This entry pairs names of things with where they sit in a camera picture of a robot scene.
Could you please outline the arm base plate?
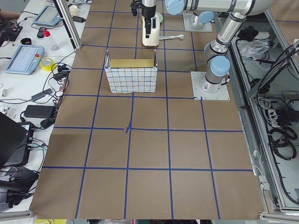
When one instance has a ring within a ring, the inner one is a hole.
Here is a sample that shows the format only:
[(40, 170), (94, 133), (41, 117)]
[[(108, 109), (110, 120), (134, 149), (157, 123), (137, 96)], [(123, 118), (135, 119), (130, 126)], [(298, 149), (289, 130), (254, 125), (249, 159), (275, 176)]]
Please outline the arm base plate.
[(211, 84), (206, 80), (206, 72), (191, 72), (193, 98), (195, 100), (230, 100), (225, 78), (220, 84)]
[(205, 11), (197, 14), (183, 13), (185, 31), (189, 32), (212, 32), (211, 21), (214, 19), (214, 13)]

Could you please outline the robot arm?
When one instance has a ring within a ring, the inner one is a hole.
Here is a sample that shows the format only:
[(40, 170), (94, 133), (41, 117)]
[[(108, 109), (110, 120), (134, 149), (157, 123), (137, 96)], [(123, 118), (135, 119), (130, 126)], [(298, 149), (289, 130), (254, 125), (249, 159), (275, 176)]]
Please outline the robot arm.
[(201, 88), (207, 92), (217, 92), (223, 78), (230, 68), (225, 57), (232, 38), (248, 16), (266, 11), (273, 0), (166, 0), (165, 7), (171, 15), (188, 11), (212, 11), (229, 13), (215, 40), (204, 50), (207, 72), (200, 81)]
[(195, 27), (205, 25), (214, 19), (214, 12), (204, 11), (202, 13), (193, 12), (191, 17), (191, 24)]

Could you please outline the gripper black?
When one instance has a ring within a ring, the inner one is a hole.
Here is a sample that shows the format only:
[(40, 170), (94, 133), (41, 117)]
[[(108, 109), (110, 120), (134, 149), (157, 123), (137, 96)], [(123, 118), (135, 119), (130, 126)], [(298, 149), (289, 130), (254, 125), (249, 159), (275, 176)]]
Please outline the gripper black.
[(144, 17), (145, 24), (150, 24), (150, 19), (155, 16), (156, 7), (142, 6), (142, 16)]

